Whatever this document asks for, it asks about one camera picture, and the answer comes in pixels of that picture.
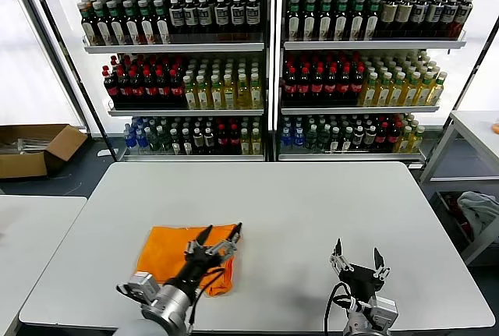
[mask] bottle label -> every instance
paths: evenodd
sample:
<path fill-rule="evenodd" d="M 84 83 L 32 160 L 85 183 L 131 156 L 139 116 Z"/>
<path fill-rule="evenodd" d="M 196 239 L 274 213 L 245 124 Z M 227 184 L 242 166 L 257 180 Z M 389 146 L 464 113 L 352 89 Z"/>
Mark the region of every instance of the bottle label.
<path fill-rule="evenodd" d="M 250 143 L 241 143 L 241 153 L 242 155 L 248 155 L 250 153 Z"/>
<path fill-rule="evenodd" d="M 135 22 L 126 22 L 126 27 L 130 33 L 130 39 L 134 45 L 140 45 L 139 41 L 139 31 Z"/>
<path fill-rule="evenodd" d="M 415 95 L 416 89 L 409 89 L 407 95 L 405 96 L 404 106 L 410 106 Z"/>
<path fill-rule="evenodd" d="M 369 40 L 373 39 L 374 30 L 376 29 L 376 24 L 377 24 L 377 16 L 371 16 L 367 20 L 366 33 L 364 34 L 365 41 L 369 41 Z"/>
<path fill-rule="evenodd" d="M 102 40 L 106 45 L 112 45 L 111 34 L 109 33 L 108 25 L 106 23 L 99 22 L 97 23 L 97 27 L 99 27 L 99 31 L 101 32 Z"/>
<path fill-rule="evenodd" d="M 312 84 L 312 93 L 320 93 L 322 92 L 322 84 Z"/>
<path fill-rule="evenodd" d="M 388 106 L 396 106 L 397 101 L 400 98 L 400 89 L 393 89 L 393 92 L 391 93 L 390 100 L 388 101 Z"/>
<path fill-rule="evenodd" d="M 119 22 L 111 23 L 112 31 L 115 33 L 116 41 L 118 45 L 125 45 L 125 34 L 123 33 L 122 24 Z"/>
<path fill-rule="evenodd" d="M 259 108 L 260 107 L 260 91 L 259 90 L 252 90 L 251 91 L 251 107 L 252 108 Z"/>
<path fill-rule="evenodd" d="M 213 107 L 215 110 L 221 109 L 221 93 L 220 92 L 211 92 L 213 96 Z"/>
<path fill-rule="evenodd" d="M 169 9 L 170 10 L 170 20 L 174 27 L 183 26 L 186 21 L 184 20 L 184 10 L 183 9 Z"/>
<path fill-rule="evenodd" d="M 231 7 L 232 24 L 241 26 L 244 24 L 244 6 Z"/>
<path fill-rule="evenodd" d="M 397 15 L 395 16 L 395 22 L 407 23 L 409 17 L 411 16 L 412 5 L 400 5 L 397 10 Z"/>
<path fill-rule="evenodd" d="M 468 19 L 468 15 L 470 12 L 471 12 L 471 6 L 460 5 L 458 11 L 455 14 L 454 21 L 459 24 L 464 24 L 465 21 Z"/>
<path fill-rule="evenodd" d="M 197 15 L 202 26 L 210 26 L 213 24 L 213 18 L 211 17 L 210 7 L 198 7 Z"/>
<path fill-rule="evenodd" d="M 381 13 L 381 21 L 385 23 L 391 23 L 395 19 L 395 13 L 397 12 L 398 5 L 383 5 L 383 12 Z"/>
<path fill-rule="evenodd" d="M 228 9 L 225 7 L 215 7 L 215 19 L 219 26 L 225 26 L 228 24 Z"/>
<path fill-rule="evenodd" d="M 194 98 L 193 92 L 186 93 L 187 106 L 189 106 L 190 110 L 194 110 L 196 108 L 196 98 Z"/>
<path fill-rule="evenodd" d="M 251 147 L 253 149 L 253 155 L 260 154 L 260 143 L 251 143 Z"/>
<path fill-rule="evenodd" d="M 414 5 L 409 20 L 413 23 L 421 23 L 424 21 L 424 15 L 428 5 Z"/>
<path fill-rule="evenodd" d="M 97 39 L 95 38 L 94 28 L 89 23 L 82 24 L 83 31 L 87 36 L 88 42 L 90 42 L 90 46 L 95 46 L 97 44 Z"/>
<path fill-rule="evenodd" d="M 387 103 L 388 92 L 389 92 L 389 89 L 383 89 L 380 92 L 380 96 L 377 99 L 376 106 L 385 106 L 385 104 Z"/>
<path fill-rule="evenodd" d="M 362 17 L 356 16 L 352 20 L 352 29 L 350 30 L 350 41 L 357 41 L 359 39 L 360 26 L 362 25 Z"/>
<path fill-rule="evenodd" d="M 186 24 L 188 26 L 197 26 L 199 20 L 197 19 L 197 9 L 195 7 L 185 8 L 184 17 L 186 18 Z"/>
<path fill-rule="evenodd" d="M 347 151 L 348 149 L 350 149 L 351 143 L 352 143 L 351 141 L 345 141 L 342 145 L 342 151 Z"/>
<path fill-rule="evenodd" d="M 234 110 L 234 94 L 232 92 L 225 92 L 225 106 L 228 110 Z"/>
<path fill-rule="evenodd" d="M 452 23 L 454 21 L 454 17 L 457 11 L 458 11 L 457 5 L 445 5 L 440 21 L 442 23 L 447 23 L 447 24 Z"/>
<path fill-rule="evenodd" d="M 184 143 L 184 149 L 186 149 L 187 155 L 191 155 L 193 153 L 193 145 L 191 143 Z"/>
<path fill-rule="evenodd" d="M 331 24 L 331 18 L 329 16 L 325 16 L 320 20 L 319 27 L 319 41 L 326 41 L 327 35 L 329 34 L 329 26 Z"/>
<path fill-rule="evenodd" d="M 343 40 L 343 31 L 345 30 L 345 24 L 346 18 L 344 16 L 340 16 L 336 19 L 336 23 L 334 25 L 333 41 Z"/>
<path fill-rule="evenodd" d="M 163 44 L 168 44 L 170 42 L 170 33 L 168 32 L 168 24 L 166 21 L 158 20 L 157 28 L 159 30 L 159 35 L 161 36 L 161 42 Z"/>
<path fill-rule="evenodd" d="M 429 89 L 421 90 L 421 93 L 419 93 L 418 96 L 418 101 L 416 102 L 416 106 L 424 106 L 429 93 L 430 93 Z"/>
<path fill-rule="evenodd" d="M 303 40 L 312 41 L 314 18 L 305 18 L 305 25 L 303 26 Z"/>
<path fill-rule="evenodd" d="M 373 104 L 374 91 L 374 89 L 368 89 L 366 91 L 366 96 L 364 97 L 364 102 L 362 103 L 364 108 L 368 108 Z"/>
<path fill-rule="evenodd" d="M 350 90 L 351 90 L 353 93 L 360 93 L 360 92 L 362 92 L 362 84 L 354 84 L 354 83 L 351 83 L 351 84 L 350 84 Z"/>
<path fill-rule="evenodd" d="M 151 26 L 150 22 L 144 20 L 142 22 L 143 33 L 146 35 L 146 40 L 148 44 L 155 44 L 154 34 L 153 34 L 153 26 Z"/>
<path fill-rule="evenodd" d="M 289 20 L 289 40 L 290 41 L 298 40 L 298 25 L 299 25 L 298 18 L 293 17 Z"/>
<path fill-rule="evenodd" d="M 201 110 L 207 110 L 208 109 L 208 99 L 207 99 L 206 92 L 197 92 L 197 97 L 200 100 Z"/>
<path fill-rule="evenodd" d="M 260 24 L 260 7 L 246 7 L 246 21 L 250 26 Z"/>

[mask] metal shelf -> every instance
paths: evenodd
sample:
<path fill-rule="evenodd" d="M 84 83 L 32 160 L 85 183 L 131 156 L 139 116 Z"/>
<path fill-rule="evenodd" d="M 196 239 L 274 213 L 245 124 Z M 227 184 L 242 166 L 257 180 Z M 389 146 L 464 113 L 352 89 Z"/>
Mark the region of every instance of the metal shelf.
<path fill-rule="evenodd" d="M 458 40 L 285 41 L 284 49 L 460 49 L 465 44 L 462 34 Z"/>
<path fill-rule="evenodd" d="M 206 53 L 216 51 L 262 51 L 263 42 L 216 44 L 161 44 L 161 45 L 110 45 L 86 46 L 88 54 L 115 53 Z"/>
<path fill-rule="evenodd" d="M 400 161 L 422 162 L 425 157 L 421 153 L 334 153 L 334 154 L 279 154 L 279 161 Z"/>
<path fill-rule="evenodd" d="M 264 155 L 125 155 L 124 162 L 264 162 Z"/>
<path fill-rule="evenodd" d="M 435 112 L 437 106 L 389 106 L 382 108 L 360 108 L 356 106 L 346 108 L 281 108 L 283 115 L 310 115 L 310 114 L 397 114 L 401 112 Z"/>
<path fill-rule="evenodd" d="M 255 110 L 115 110 L 109 111 L 110 116 L 260 116 L 262 108 Z"/>

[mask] floor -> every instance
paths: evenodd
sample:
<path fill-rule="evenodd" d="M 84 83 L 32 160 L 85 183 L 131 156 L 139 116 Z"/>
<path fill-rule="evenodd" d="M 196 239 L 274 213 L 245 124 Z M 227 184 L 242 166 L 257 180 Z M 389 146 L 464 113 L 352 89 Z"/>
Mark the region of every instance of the floor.
<path fill-rule="evenodd" d="M 81 149 L 78 150 L 76 156 L 57 175 L 49 176 L 47 178 L 3 180 L 0 181 L 0 189 L 6 194 L 90 197 L 102 175 L 112 163 L 112 159 L 109 156 L 97 157 L 97 152 L 103 149 L 105 149 L 104 143 L 100 141 L 87 141 Z M 462 173 L 463 168 L 466 168 L 467 170 L 474 168 L 473 171 L 477 173 L 464 174 Z M 493 175 L 490 174 L 487 167 L 480 162 L 480 159 L 476 156 L 476 152 L 462 140 L 456 141 L 455 145 L 450 150 L 449 155 L 442 161 L 437 173 L 439 176 L 480 174 Z M 425 189 L 425 194 L 430 196 L 434 190 L 435 189 Z M 497 187 L 493 187 L 489 190 L 491 191 L 491 194 L 496 193 L 495 195 L 499 196 L 499 189 Z M 451 237 L 453 237 L 452 233 L 451 227 L 449 227 L 449 235 Z M 469 270 L 489 303 L 490 308 L 493 310 L 494 314 L 496 314 L 496 317 L 499 317 L 499 260 L 493 261 L 493 263 L 497 263 L 494 266 L 490 265 L 490 258 L 485 260 L 486 262 L 483 260 L 476 261 L 480 264 L 486 264 L 486 266 L 473 266 L 470 267 Z M 54 330 L 46 327 L 22 326 L 19 331 L 19 336 L 41 336 L 45 334 L 47 336 L 58 334 L 61 336 L 67 334 L 74 336 L 90 336 L 88 335 L 89 333 L 103 334 L 104 332 L 72 330 L 69 333 L 66 333 L 60 329 Z M 498 334 L 499 324 L 496 324 L 489 329 L 457 330 L 450 333 L 452 336 L 495 336 Z"/>

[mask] bottle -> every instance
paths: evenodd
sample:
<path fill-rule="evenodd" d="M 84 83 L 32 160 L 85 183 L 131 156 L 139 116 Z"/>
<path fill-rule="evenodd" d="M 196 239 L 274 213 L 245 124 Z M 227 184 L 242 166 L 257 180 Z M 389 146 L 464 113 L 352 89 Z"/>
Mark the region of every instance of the bottle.
<path fill-rule="evenodd" d="M 393 148 L 394 153 L 405 153 L 407 152 L 407 147 L 409 145 L 409 140 L 411 138 L 412 128 L 409 126 L 404 127 L 404 134 L 397 141 Z"/>
<path fill-rule="evenodd" d="M 437 82 L 435 83 L 435 86 L 430 92 L 430 95 L 428 96 L 428 99 L 426 100 L 425 105 L 426 106 L 436 106 L 437 102 L 442 95 L 442 92 L 444 91 L 444 81 L 445 78 L 447 77 L 447 73 L 441 72 L 438 74 L 437 77 Z"/>
<path fill-rule="evenodd" d="M 104 45 L 112 45 L 111 33 L 109 32 L 110 23 L 104 13 L 104 6 L 102 2 L 94 2 L 92 6 L 94 7 L 95 15 L 97 16 L 97 27 Z"/>
<path fill-rule="evenodd" d="M 322 0 L 319 15 L 319 41 L 327 41 L 329 38 L 329 26 L 331 25 L 331 0 Z"/>
<path fill-rule="evenodd" d="M 189 108 L 189 110 L 196 110 L 197 102 L 194 83 L 188 75 L 185 75 L 182 79 L 184 82 L 184 90 L 186 92 L 187 107 Z"/>
<path fill-rule="evenodd" d="M 204 152 L 204 138 L 203 134 L 201 133 L 201 130 L 197 127 L 194 129 L 193 140 L 194 140 L 194 153 L 202 154 Z"/>
<path fill-rule="evenodd" d="M 204 130 L 204 146 L 206 154 L 213 154 L 215 150 L 215 138 L 213 136 L 213 132 L 211 128 L 206 128 Z"/>
<path fill-rule="evenodd" d="M 248 23 L 248 32 L 260 31 L 260 4 L 257 0 L 249 0 L 246 5 L 246 22 Z"/>
<path fill-rule="evenodd" d="M 217 0 L 215 21 L 218 33 L 223 34 L 228 32 L 228 6 L 225 4 L 225 0 Z"/>
<path fill-rule="evenodd" d="M 404 86 L 404 73 L 397 73 L 395 80 L 390 84 L 390 90 L 387 96 L 387 106 L 397 106 L 398 99 L 402 94 L 402 88 Z"/>
<path fill-rule="evenodd" d="M 262 108 L 262 92 L 260 88 L 260 77 L 257 73 L 251 74 L 251 108 Z"/>
<path fill-rule="evenodd" d="M 370 73 L 369 79 L 364 80 L 363 90 L 359 96 L 359 106 L 368 108 L 373 105 L 373 97 L 376 92 L 377 73 Z"/>
<path fill-rule="evenodd" d="M 391 73 L 384 73 L 383 80 L 377 86 L 373 97 L 373 106 L 385 106 L 387 103 L 388 93 L 390 92 Z"/>
<path fill-rule="evenodd" d="M 261 143 L 260 130 L 253 128 L 251 135 L 251 151 L 253 155 L 261 155 Z"/>
<path fill-rule="evenodd" d="M 376 127 L 369 126 L 366 128 L 366 134 L 364 135 L 363 147 L 364 149 L 370 149 L 374 144 L 374 139 L 376 139 Z"/>
<path fill-rule="evenodd" d="M 409 22 L 413 6 L 412 0 L 403 0 L 398 4 L 397 13 L 395 14 L 394 30 L 405 31 L 409 28 L 407 23 Z M 397 36 L 405 37 L 405 33 L 399 33 Z"/>
<path fill-rule="evenodd" d="M 303 40 L 312 41 L 315 28 L 315 0 L 306 0 L 305 13 L 303 15 Z"/>
<path fill-rule="evenodd" d="M 387 32 L 393 30 L 393 22 L 395 20 L 395 13 L 397 12 L 398 3 L 396 0 L 386 0 L 383 3 L 383 8 L 381 11 L 380 22 L 378 23 L 378 37 L 390 37 Z"/>
<path fill-rule="evenodd" d="M 352 10 L 351 26 L 349 27 L 350 41 L 357 41 L 360 36 L 360 29 L 363 21 L 363 10 L 365 0 L 356 0 Z"/>
<path fill-rule="evenodd" d="M 473 0 L 460 0 L 458 11 L 455 14 L 454 22 L 452 22 L 448 36 L 450 38 L 458 38 L 468 19 L 469 14 L 473 8 Z"/>
<path fill-rule="evenodd" d="M 338 11 L 334 15 L 333 41 L 343 41 L 346 24 L 346 6 L 349 0 L 338 0 Z"/>
<path fill-rule="evenodd" d="M 218 75 L 211 75 L 211 96 L 213 97 L 213 108 L 215 110 L 225 108 L 224 94 L 222 93 Z"/>
<path fill-rule="evenodd" d="M 419 151 L 419 147 L 423 141 L 424 130 L 425 128 L 423 126 L 419 126 L 416 129 L 416 133 L 409 138 L 409 143 L 406 149 L 407 153 L 417 153 Z"/>
<path fill-rule="evenodd" d="M 350 144 L 352 143 L 353 128 L 346 127 L 342 138 L 342 151 L 348 151 L 350 149 Z"/>
<path fill-rule="evenodd" d="M 251 95 L 246 81 L 246 75 L 240 73 L 239 82 L 237 86 L 237 108 L 239 110 L 246 110 L 251 108 Z"/>
<path fill-rule="evenodd" d="M 225 98 L 225 108 L 228 110 L 234 110 L 234 100 L 235 100 L 235 88 L 232 83 L 231 75 L 224 75 L 224 98 Z"/>
<path fill-rule="evenodd" d="M 184 18 L 186 21 L 188 32 L 190 34 L 196 34 L 198 32 L 200 21 L 197 15 L 197 7 L 196 5 L 194 5 L 193 0 L 186 0 L 186 6 L 184 7 Z"/>
<path fill-rule="evenodd" d="M 377 27 L 378 21 L 378 12 L 380 11 L 380 1 L 381 0 L 371 0 L 369 12 L 366 15 L 366 19 L 364 20 L 364 40 L 369 41 L 374 37 L 374 32 Z"/>
<path fill-rule="evenodd" d="M 416 96 L 412 101 L 412 106 L 424 106 L 428 95 L 431 91 L 431 82 L 434 78 L 434 73 L 426 73 L 423 78 L 423 82 L 419 83 L 418 90 L 416 91 Z"/>
<path fill-rule="evenodd" d="M 184 18 L 184 9 L 179 4 L 179 0 L 170 0 L 170 21 L 172 23 L 172 34 L 181 34 L 183 27 L 186 25 Z"/>
<path fill-rule="evenodd" d="M 405 86 L 402 91 L 402 95 L 398 100 L 400 106 L 412 106 L 412 101 L 416 96 L 416 92 L 419 87 L 419 78 L 421 74 L 415 71 L 411 75 L 411 80 L 408 83 L 405 83 Z"/>

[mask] orange cloth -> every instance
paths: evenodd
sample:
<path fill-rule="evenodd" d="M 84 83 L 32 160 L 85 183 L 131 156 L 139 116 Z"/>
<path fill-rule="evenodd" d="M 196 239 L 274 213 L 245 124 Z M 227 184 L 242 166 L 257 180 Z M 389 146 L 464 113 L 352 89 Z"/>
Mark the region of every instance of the orange cloth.
<path fill-rule="evenodd" d="M 214 226 L 204 245 L 214 246 L 221 240 L 226 239 L 234 227 L 235 225 Z M 187 248 L 187 243 L 194 240 L 204 229 L 205 227 L 153 227 L 137 262 L 137 271 L 149 272 L 160 284 L 165 283 L 169 278 L 173 278 L 180 272 L 186 262 L 184 251 Z M 205 292 L 208 295 L 221 295 L 231 290 L 233 260 L 234 257 L 231 257 L 221 265 L 225 271 L 215 283 L 206 289 Z M 202 288 L 208 284 L 217 274 L 206 276 L 201 281 L 200 287 Z"/>

